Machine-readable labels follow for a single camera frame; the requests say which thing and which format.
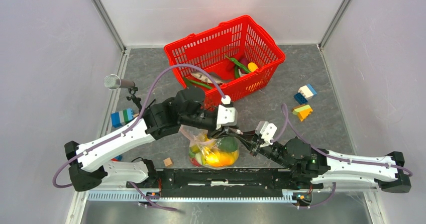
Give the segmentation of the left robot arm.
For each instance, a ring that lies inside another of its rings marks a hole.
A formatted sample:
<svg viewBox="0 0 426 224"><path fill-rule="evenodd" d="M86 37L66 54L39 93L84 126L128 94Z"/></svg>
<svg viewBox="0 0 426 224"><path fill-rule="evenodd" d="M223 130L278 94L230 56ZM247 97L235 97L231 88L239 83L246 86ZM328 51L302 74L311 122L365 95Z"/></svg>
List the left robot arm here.
<svg viewBox="0 0 426 224"><path fill-rule="evenodd" d="M178 133L182 125L206 130L209 137L236 126L237 110L229 96L212 110L203 108L205 93L197 87L179 91L162 103L146 108L142 115L102 138L86 144L65 144L69 175L76 191L88 191L107 182L141 183L153 187L158 174L153 162L115 162L112 158L137 146Z"/></svg>

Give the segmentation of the green toy avocado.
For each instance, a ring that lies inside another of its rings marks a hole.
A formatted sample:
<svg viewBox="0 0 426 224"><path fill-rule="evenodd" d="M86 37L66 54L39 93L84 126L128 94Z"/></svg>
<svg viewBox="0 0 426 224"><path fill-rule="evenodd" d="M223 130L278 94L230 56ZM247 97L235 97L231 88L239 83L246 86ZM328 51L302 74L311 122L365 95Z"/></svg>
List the green toy avocado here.
<svg viewBox="0 0 426 224"><path fill-rule="evenodd" d="M224 152L234 152L239 148L238 140L235 137L227 136L217 140L217 147Z"/></svg>

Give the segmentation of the clear zip top bag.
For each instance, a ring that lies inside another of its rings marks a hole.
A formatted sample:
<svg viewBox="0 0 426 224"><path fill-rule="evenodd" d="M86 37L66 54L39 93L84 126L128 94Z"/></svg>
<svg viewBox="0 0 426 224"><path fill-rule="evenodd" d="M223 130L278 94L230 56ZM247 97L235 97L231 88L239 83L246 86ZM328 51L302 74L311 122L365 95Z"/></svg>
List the clear zip top bag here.
<svg viewBox="0 0 426 224"><path fill-rule="evenodd" d="M197 167L205 167L210 169L216 169L221 170L225 168L231 168L235 165L235 163L231 166L226 167L213 167L205 163L204 156L212 151L221 151L217 147L217 140L218 139L208 139L207 138L207 130L197 129L195 127L189 127L189 126L181 126L179 129L180 133L182 133L188 140L189 140L189 147L188 147L188 158L189 161ZM239 156L240 156L240 148L243 146L243 144L240 142L239 139Z"/></svg>

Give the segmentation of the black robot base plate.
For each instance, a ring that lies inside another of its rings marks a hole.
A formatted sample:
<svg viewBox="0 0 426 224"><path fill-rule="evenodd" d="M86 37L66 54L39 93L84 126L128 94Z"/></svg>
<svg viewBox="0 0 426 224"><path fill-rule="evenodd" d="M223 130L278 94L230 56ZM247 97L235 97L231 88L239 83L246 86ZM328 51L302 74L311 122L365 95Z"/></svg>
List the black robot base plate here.
<svg viewBox="0 0 426 224"><path fill-rule="evenodd" d="M281 168L159 169L136 185L157 188L161 197L281 197L282 190L321 189Z"/></svg>

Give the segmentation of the orange yellow toy mango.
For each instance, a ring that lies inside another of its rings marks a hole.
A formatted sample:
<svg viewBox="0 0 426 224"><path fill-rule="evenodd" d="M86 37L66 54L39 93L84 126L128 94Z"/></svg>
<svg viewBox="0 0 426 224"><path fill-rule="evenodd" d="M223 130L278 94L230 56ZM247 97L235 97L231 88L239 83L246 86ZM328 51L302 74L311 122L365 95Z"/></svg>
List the orange yellow toy mango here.
<svg viewBox="0 0 426 224"><path fill-rule="evenodd" d="M223 152L212 151L204 156L205 163L213 167L226 167L231 166L238 159L239 151Z"/></svg>

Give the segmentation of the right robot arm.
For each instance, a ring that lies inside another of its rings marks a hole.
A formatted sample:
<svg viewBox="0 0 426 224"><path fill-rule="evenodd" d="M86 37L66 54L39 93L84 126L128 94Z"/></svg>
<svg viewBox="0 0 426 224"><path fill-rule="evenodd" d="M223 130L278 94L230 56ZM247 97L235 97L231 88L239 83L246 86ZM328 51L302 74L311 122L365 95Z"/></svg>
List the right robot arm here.
<svg viewBox="0 0 426 224"><path fill-rule="evenodd" d="M279 142L267 145L254 131L242 132L236 137L251 155L260 154L289 170L289 182L294 188L344 183L379 187L388 193L411 190L410 176L402 169L405 159L401 152L365 157L316 149L298 137L284 145Z"/></svg>

